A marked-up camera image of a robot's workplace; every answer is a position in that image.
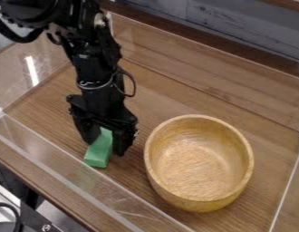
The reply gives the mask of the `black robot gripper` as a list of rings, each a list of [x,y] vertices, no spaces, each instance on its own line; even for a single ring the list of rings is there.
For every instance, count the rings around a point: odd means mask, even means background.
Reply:
[[[136,139],[136,115],[128,110],[124,100],[135,92],[124,91],[124,72],[115,72],[105,79],[78,80],[80,94],[70,94],[70,116],[84,142],[90,145],[100,129],[112,131],[113,153],[123,156]]]

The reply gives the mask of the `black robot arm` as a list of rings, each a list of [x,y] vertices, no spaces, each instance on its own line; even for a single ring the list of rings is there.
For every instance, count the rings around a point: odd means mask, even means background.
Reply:
[[[81,90],[66,97],[77,131],[90,144],[109,130],[112,151],[123,156],[137,133],[124,100],[136,94],[124,88],[132,74],[120,65],[121,46],[97,0],[0,0],[0,34],[21,44],[45,34],[62,47]]]

